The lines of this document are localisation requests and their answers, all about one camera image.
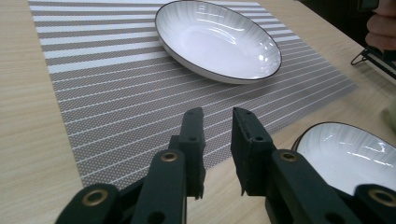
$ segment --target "metal screw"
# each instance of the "metal screw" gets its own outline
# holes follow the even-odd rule
[[[84,196],[82,203],[86,206],[96,206],[99,203],[102,203],[107,198],[107,196],[107,190],[94,189]]]

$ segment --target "screw hole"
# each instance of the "screw hole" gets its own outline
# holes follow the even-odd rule
[[[162,212],[153,212],[148,215],[148,224],[161,224],[165,221],[165,214]]]
[[[177,154],[174,152],[167,152],[161,155],[162,161],[175,161],[177,160]]]
[[[297,161],[297,156],[289,152],[280,153],[280,158],[284,161]]]
[[[334,223],[334,224],[344,224],[345,223],[344,219],[335,213],[328,213],[325,215],[325,217],[328,221],[330,221],[331,223]]]

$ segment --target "black plastic part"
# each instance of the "black plastic part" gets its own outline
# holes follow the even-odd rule
[[[293,223],[361,223],[301,154],[275,151],[269,171]]]
[[[351,207],[363,223],[394,224],[396,192],[378,185],[360,185],[355,190]]]
[[[118,223],[122,218],[120,193],[108,184],[82,189],[59,215],[57,224]]]
[[[120,205],[122,208],[122,220],[120,224],[129,223],[134,216],[135,205],[140,195],[140,191],[145,183],[145,177],[134,182],[132,185],[120,190]]]
[[[256,116],[243,108],[233,109],[231,152],[242,194],[265,196],[268,186],[266,163],[276,147]]]
[[[183,117],[180,135],[172,136],[169,149],[178,149],[186,157],[187,196],[202,198],[204,195],[204,111],[201,107],[188,110]]]
[[[283,200],[265,199],[265,209],[271,224],[289,224],[293,223],[293,217]]]
[[[132,224],[186,223],[185,157],[179,150],[158,152],[152,159]]]

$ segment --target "gray placemat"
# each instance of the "gray placemat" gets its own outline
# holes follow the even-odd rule
[[[174,61],[154,27],[169,1],[30,0],[84,186],[123,189],[178,134],[182,115],[205,113],[205,167],[231,157],[232,108],[254,112],[269,133],[353,91],[356,85],[258,3],[217,2],[263,27],[282,52],[272,77],[228,85]]]

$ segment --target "table surface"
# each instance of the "table surface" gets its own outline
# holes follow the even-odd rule
[[[259,0],[359,88],[273,135],[290,148],[308,127],[348,123],[396,146],[383,119],[396,82],[367,63],[361,46],[298,1]],[[0,223],[53,223],[82,189],[60,109],[26,0],[0,2]],[[205,196],[188,200],[188,223],[269,223],[264,198],[241,197],[233,160],[207,171]]]

